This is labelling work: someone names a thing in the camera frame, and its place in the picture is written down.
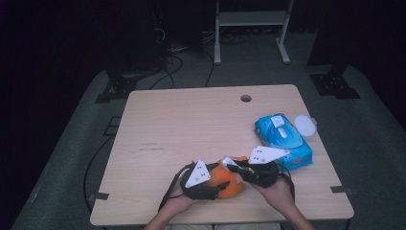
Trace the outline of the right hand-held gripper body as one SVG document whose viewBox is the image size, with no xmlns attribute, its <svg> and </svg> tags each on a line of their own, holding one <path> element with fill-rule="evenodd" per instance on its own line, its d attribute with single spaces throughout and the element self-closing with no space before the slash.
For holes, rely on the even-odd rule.
<svg viewBox="0 0 406 230">
<path fill-rule="evenodd" d="M 277 161 L 288 153 L 287 149 L 256 146 L 247 160 L 244 180 L 262 188 L 272 186 L 280 174 Z"/>
</svg>

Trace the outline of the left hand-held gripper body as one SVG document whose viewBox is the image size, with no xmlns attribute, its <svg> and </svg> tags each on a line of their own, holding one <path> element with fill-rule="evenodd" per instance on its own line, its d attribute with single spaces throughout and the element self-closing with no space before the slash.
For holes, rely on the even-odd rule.
<svg viewBox="0 0 406 230">
<path fill-rule="evenodd" d="M 194 200 L 217 199 L 219 189 L 206 185 L 206 182 L 211 179 L 206 165 L 208 164 L 203 160 L 198 160 L 192 163 L 192 166 L 183 174 L 180 187 L 185 196 Z"/>
</svg>

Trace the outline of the orange plush toy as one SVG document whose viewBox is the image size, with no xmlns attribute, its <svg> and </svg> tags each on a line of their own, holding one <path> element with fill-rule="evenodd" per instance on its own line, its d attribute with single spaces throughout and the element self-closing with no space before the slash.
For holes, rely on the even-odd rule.
<svg viewBox="0 0 406 230">
<path fill-rule="evenodd" d="M 234 160 L 247 160 L 246 156 L 231 158 Z M 239 174 L 227 171 L 222 166 L 222 159 L 217 161 L 217 163 L 219 163 L 219 166 L 210 171 L 211 179 L 206 182 L 206 185 L 210 187 L 217 187 L 223 182 L 230 181 L 229 186 L 225 190 L 220 191 L 217 196 L 218 198 L 230 198 L 243 191 L 245 188 L 245 184 Z"/>
</svg>

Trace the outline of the blue wet wipes pack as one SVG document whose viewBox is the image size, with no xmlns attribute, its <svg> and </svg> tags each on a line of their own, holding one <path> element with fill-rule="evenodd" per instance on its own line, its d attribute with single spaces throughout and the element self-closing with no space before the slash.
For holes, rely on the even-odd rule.
<svg viewBox="0 0 406 230">
<path fill-rule="evenodd" d="M 255 122 L 255 133 L 261 143 L 270 148 L 288 150 L 289 153 L 278 160 L 288 171 L 297 170 L 312 163 L 312 149 L 284 114 L 259 118 Z"/>
</svg>

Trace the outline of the person's right hand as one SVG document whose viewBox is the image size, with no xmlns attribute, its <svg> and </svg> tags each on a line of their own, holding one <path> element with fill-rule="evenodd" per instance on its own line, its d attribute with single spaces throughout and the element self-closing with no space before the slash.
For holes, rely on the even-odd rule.
<svg viewBox="0 0 406 230">
<path fill-rule="evenodd" d="M 290 214 L 296 209 L 290 186 L 284 178 L 279 176 L 277 181 L 267 188 L 255 184 L 252 187 L 264 197 L 271 207 L 281 214 Z"/>
</svg>

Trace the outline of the person's left hand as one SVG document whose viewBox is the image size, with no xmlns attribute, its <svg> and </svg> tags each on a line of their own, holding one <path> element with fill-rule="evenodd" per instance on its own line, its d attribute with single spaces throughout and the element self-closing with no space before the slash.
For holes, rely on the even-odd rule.
<svg viewBox="0 0 406 230">
<path fill-rule="evenodd" d="M 197 203 L 197 200 L 185 196 L 183 194 L 182 189 L 176 187 L 173 188 L 172 191 L 170 192 L 169 198 L 167 202 L 164 204 L 163 208 L 175 209 L 179 212 L 179 214 L 181 214 L 183 212 L 186 212 L 195 203 Z"/>
</svg>

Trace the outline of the white round lid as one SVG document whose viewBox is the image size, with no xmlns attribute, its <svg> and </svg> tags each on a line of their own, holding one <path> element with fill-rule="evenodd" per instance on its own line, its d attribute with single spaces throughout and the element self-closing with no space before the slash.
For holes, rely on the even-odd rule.
<svg viewBox="0 0 406 230">
<path fill-rule="evenodd" d="M 305 137 L 312 136 L 316 133 L 317 127 L 313 120 L 306 115 L 299 115 L 294 120 L 294 126 L 299 133 Z"/>
</svg>

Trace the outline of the grey tape piece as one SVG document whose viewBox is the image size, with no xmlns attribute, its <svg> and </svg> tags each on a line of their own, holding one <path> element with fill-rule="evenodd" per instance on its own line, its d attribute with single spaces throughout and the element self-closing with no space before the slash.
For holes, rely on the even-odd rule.
<svg viewBox="0 0 406 230">
<path fill-rule="evenodd" d="M 331 186 L 330 189 L 334 194 L 344 193 L 347 196 L 352 196 L 353 195 L 353 191 L 352 191 L 351 188 L 347 188 L 347 187 L 342 186 L 342 185 L 341 186 Z"/>
<path fill-rule="evenodd" d="M 87 199 L 89 201 L 93 201 L 93 202 L 95 202 L 97 199 L 107 200 L 108 198 L 109 198 L 109 194 L 107 194 L 107 193 L 95 193 L 95 194 L 91 194 L 87 197 Z"/>
</svg>

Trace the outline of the black stand base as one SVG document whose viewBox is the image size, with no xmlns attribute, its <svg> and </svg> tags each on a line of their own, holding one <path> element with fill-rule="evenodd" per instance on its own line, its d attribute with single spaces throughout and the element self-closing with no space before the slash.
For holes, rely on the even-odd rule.
<svg viewBox="0 0 406 230">
<path fill-rule="evenodd" d="M 311 74 L 310 78 L 321 96 L 334 96 L 339 100 L 359 99 L 357 91 L 344 79 L 347 64 L 334 64 L 328 72 Z"/>
<path fill-rule="evenodd" d="M 97 96 L 96 104 L 108 104 L 112 100 L 125 100 L 136 89 L 140 80 L 156 75 L 159 68 L 152 69 L 119 69 L 108 67 L 105 73 L 108 83 L 103 91 Z"/>
</svg>

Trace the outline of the white metal stand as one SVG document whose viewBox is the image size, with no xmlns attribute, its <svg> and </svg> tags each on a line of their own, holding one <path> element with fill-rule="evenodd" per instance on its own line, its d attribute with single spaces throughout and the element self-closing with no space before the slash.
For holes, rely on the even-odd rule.
<svg viewBox="0 0 406 230">
<path fill-rule="evenodd" d="M 220 0 L 215 1 L 214 20 L 214 64 L 221 63 L 220 29 L 223 27 L 281 26 L 280 36 L 275 39 L 282 62 L 289 64 L 290 57 L 285 49 L 284 40 L 290 21 L 294 0 L 287 0 L 283 11 L 231 11 L 220 10 Z"/>
</svg>

